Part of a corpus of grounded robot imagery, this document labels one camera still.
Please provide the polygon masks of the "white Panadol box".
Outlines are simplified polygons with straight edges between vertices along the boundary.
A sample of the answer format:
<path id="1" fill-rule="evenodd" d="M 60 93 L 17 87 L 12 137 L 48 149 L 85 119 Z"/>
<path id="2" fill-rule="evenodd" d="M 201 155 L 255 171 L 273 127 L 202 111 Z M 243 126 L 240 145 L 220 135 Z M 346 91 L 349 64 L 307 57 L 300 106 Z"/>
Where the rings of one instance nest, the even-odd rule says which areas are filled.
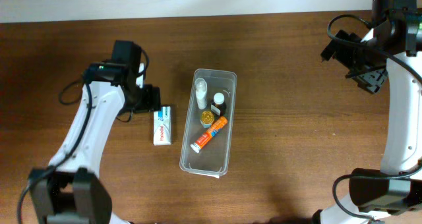
<path id="1" fill-rule="evenodd" d="M 163 106 L 154 112 L 154 135 L 155 146 L 171 145 L 171 107 Z"/>

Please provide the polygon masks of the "white spray bottle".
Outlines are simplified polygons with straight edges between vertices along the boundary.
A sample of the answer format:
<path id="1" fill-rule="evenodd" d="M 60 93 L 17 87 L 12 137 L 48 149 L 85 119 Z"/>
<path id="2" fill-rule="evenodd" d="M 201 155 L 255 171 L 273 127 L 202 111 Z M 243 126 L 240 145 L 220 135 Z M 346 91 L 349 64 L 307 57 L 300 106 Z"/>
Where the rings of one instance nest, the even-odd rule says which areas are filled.
<path id="1" fill-rule="evenodd" d="M 196 101 L 197 101 L 199 109 L 206 108 L 208 104 L 207 93 L 208 93 L 208 88 L 207 88 L 207 83 L 205 79 L 197 78 L 195 80 L 195 96 L 196 96 Z"/>

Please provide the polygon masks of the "small gold lid jar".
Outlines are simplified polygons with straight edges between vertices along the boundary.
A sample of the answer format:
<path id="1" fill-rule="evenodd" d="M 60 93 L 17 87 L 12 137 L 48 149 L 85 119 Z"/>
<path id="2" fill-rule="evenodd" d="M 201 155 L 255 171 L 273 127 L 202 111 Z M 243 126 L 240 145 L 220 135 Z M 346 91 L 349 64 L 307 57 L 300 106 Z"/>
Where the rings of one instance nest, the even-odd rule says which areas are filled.
<path id="1" fill-rule="evenodd" d="M 215 121 L 215 116 L 213 112 L 207 110 L 203 111 L 200 115 L 200 123 L 204 128 L 209 128 Z"/>

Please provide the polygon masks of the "dark bottle white cap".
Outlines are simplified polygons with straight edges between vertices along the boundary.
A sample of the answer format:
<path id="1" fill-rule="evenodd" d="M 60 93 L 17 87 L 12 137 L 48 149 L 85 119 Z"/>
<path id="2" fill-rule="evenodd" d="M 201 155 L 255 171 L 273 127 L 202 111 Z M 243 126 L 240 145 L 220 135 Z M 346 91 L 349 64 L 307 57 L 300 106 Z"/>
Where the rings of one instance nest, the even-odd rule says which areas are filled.
<path id="1" fill-rule="evenodd" d="M 210 108 L 211 111 L 219 117 L 225 114 L 227 105 L 223 93 L 218 92 L 214 95 Z"/>

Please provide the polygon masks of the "orange tablet tube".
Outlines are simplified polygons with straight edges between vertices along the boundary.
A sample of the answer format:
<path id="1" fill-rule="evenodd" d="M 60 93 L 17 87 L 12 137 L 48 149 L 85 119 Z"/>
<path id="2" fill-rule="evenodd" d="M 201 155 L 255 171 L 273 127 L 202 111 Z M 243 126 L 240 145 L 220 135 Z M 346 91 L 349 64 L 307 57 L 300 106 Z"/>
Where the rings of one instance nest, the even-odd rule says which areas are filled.
<path id="1" fill-rule="evenodd" d="M 223 129 L 227 125 L 228 121 L 225 117 L 220 117 L 208 130 L 201 135 L 190 147 L 196 152 L 199 153 L 221 129 Z"/>

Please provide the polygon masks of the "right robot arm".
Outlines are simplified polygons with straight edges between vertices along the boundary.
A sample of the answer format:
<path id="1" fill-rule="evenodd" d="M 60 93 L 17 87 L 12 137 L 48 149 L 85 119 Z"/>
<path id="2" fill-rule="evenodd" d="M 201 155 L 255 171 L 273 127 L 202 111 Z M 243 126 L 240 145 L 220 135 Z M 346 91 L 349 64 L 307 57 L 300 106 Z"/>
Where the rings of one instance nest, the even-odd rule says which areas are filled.
<path id="1" fill-rule="evenodd" d="M 335 59 L 348 77 L 375 94 L 390 85 L 388 137 L 380 169 L 357 168 L 349 191 L 318 210 L 313 223 L 383 223 L 421 209 L 421 13 L 417 0 L 373 0 L 365 37 L 330 34 L 323 61 Z"/>

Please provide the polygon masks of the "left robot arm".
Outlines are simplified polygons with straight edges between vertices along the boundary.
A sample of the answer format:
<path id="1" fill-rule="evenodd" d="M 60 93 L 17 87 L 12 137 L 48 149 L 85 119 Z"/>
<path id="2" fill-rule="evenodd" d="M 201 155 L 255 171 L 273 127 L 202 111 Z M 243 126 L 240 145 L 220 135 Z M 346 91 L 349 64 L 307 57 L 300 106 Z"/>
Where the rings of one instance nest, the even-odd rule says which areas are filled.
<path id="1" fill-rule="evenodd" d="M 123 223 L 100 182 L 107 138 L 118 116 L 160 110 L 160 90 L 144 84 L 148 56 L 117 40 L 110 59 L 82 74 L 82 94 L 70 130 L 45 168 L 34 168 L 22 196 L 31 195 L 38 223 Z"/>

